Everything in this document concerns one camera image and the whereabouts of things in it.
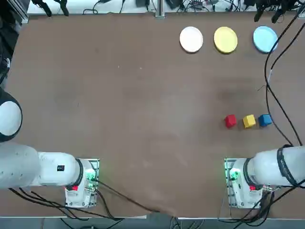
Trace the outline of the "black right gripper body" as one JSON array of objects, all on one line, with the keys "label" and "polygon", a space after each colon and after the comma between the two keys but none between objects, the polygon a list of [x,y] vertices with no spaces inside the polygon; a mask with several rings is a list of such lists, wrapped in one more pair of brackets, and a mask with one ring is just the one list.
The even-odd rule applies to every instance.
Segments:
[{"label": "black right gripper body", "polygon": [[256,9],[264,10],[270,7],[278,7],[283,11],[291,11],[299,8],[301,4],[300,0],[257,0]]}]

